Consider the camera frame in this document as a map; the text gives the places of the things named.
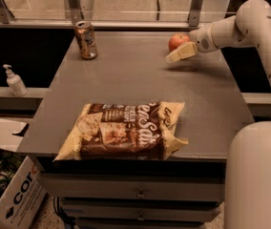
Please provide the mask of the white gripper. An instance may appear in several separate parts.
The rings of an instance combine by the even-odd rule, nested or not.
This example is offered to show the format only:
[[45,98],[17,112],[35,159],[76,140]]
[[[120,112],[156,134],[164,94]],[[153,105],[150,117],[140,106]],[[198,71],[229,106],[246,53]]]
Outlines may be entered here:
[[174,63],[192,57],[200,52],[215,52],[219,48],[215,45],[212,36],[213,24],[208,24],[197,30],[190,32],[190,38],[193,42],[186,42],[178,46],[166,56],[167,63]]

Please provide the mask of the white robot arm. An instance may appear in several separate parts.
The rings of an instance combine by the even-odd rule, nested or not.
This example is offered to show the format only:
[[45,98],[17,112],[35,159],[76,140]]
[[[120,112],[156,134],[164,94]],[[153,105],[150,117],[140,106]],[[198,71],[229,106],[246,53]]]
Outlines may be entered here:
[[[235,15],[190,32],[190,40],[166,56],[169,63],[233,47],[257,50],[271,87],[271,6],[244,2]],[[270,94],[247,94],[248,103],[271,104]],[[271,229],[271,121],[241,129],[228,151],[224,199],[225,229]]]

